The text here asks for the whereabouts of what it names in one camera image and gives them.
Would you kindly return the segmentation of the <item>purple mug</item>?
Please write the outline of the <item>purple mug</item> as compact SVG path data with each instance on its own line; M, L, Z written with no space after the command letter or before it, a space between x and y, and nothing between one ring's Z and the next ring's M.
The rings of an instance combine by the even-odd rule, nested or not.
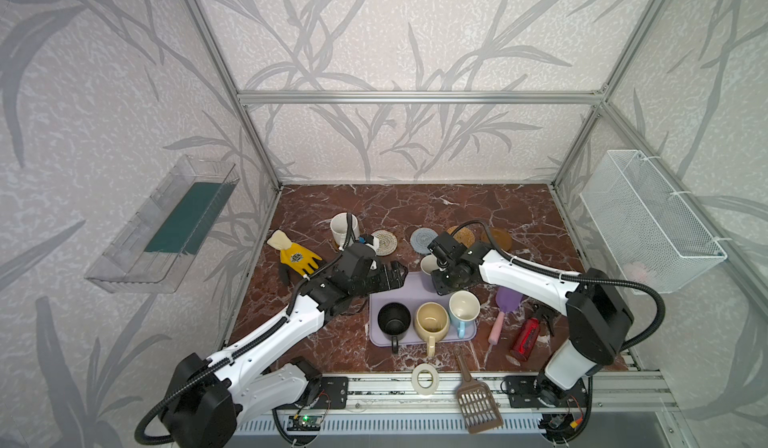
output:
M427 255L420 261L420 269L426 275L431 275L434 271L439 270L438 260L435 255Z

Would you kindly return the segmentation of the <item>multicolour woven round coaster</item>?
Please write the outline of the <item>multicolour woven round coaster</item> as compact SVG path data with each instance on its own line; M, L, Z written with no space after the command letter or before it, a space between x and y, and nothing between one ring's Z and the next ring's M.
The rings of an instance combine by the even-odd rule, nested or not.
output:
M378 242L378 245L375 248L378 256L389 256L397 249L397 237L392 232L387 230L377 230L372 236Z

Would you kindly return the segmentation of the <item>grey woven round coaster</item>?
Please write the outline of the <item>grey woven round coaster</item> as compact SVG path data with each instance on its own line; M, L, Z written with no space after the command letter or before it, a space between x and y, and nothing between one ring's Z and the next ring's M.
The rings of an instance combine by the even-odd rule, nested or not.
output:
M420 255L429 255L429 245L437 238L438 233L431 228L417 228L410 236L410 244Z

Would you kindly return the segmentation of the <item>white speckled mug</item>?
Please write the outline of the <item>white speckled mug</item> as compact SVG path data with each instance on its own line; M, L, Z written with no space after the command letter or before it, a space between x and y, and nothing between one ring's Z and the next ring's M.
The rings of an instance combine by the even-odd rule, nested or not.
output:
M348 212L335 215L330 221L333 240L339 250L343 250L350 242L355 242L360 236L358 218Z

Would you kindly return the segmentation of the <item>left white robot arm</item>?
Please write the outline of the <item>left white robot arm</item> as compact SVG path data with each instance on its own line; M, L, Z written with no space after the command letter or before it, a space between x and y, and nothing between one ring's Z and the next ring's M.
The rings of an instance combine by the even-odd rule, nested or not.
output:
M165 397L138 422L143 446L223 447L253 416L296 402L317 373L291 362L267 369L285 352L345 313L357 298L401 288L408 268L383 261L355 242L296 284L287 307L234 344L177 366Z

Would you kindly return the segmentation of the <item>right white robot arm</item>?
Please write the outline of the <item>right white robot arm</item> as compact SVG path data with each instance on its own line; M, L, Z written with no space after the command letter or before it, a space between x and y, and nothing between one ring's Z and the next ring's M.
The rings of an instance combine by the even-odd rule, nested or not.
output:
M567 319L568 340L550 357L536 380L537 396L549 405L564 398L585 376L614 362L616 356L654 334L666 306L654 289L638 282L609 279L599 270L586 273L555 270L477 242L468 248L447 232L428 245L437 259L435 289L453 293L479 283L509 288ZM648 327L629 337L634 315L618 289L647 294L655 303Z

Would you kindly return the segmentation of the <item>beige mug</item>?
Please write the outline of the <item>beige mug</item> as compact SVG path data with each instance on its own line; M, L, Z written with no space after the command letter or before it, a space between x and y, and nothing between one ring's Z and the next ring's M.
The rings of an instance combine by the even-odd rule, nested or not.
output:
M432 358L436 353L436 345L448 334L451 326L447 310L436 302L420 305L414 319L414 329L419 338L426 344L426 356Z

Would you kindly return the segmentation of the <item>black mug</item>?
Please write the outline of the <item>black mug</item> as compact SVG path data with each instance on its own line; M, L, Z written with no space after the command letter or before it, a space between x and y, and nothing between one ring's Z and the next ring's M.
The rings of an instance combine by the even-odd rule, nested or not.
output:
M390 341L392 353L397 355L400 340L411 325L410 310L402 303L388 303L379 310L377 322L379 329Z

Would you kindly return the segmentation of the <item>yellow work glove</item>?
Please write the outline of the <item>yellow work glove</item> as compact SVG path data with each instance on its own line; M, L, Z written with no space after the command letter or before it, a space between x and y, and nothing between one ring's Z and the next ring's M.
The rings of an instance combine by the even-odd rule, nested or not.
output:
M275 230L266 243L279 252L279 279L286 286L291 285L291 273L309 277L323 264L320 256L293 242L282 230Z

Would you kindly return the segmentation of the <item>red bottle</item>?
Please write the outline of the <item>red bottle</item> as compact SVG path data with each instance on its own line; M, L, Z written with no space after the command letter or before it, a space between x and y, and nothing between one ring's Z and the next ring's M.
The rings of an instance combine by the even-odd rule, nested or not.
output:
M510 349L510 355L520 362L528 361L540 331L541 322L537 318L527 319Z

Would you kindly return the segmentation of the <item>white tape roll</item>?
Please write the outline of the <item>white tape roll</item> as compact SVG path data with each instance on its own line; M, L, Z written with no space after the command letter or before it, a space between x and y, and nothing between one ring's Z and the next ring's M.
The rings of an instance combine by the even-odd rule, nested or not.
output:
M411 372L411 385L413 390L422 397L434 395L440 384L440 376L437 369L428 363L417 365Z

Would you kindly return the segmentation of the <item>brown slotted litter scoop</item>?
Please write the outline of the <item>brown slotted litter scoop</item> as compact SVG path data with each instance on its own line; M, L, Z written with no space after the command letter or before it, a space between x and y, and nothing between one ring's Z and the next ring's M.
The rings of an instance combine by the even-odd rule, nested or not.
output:
M471 375L464 358L458 352L454 351L453 354L461 373L461 383L455 391L455 399L467 431L470 434L478 434L501 428L503 418L490 387Z

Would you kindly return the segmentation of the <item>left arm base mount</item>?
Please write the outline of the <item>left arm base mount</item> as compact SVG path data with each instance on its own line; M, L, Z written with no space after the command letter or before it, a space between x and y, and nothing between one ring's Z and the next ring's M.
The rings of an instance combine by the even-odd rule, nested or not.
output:
M344 409L349 394L349 378L323 376L308 382L296 406L305 409Z

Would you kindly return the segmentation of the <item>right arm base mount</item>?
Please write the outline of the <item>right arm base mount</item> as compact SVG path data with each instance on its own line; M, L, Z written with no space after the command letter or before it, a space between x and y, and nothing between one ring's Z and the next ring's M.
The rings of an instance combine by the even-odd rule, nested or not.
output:
M544 374L540 373L505 376L500 389L511 408L585 409L592 386L591 377L581 377L572 388L565 390L548 381Z

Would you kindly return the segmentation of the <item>clear plastic wall shelf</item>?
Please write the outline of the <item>clear plastic wall shelf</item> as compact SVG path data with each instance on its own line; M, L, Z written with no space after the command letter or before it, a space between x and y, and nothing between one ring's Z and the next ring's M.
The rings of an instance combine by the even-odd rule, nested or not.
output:
M108 293L176 292L239 181L233 162L181 156L85 279Z

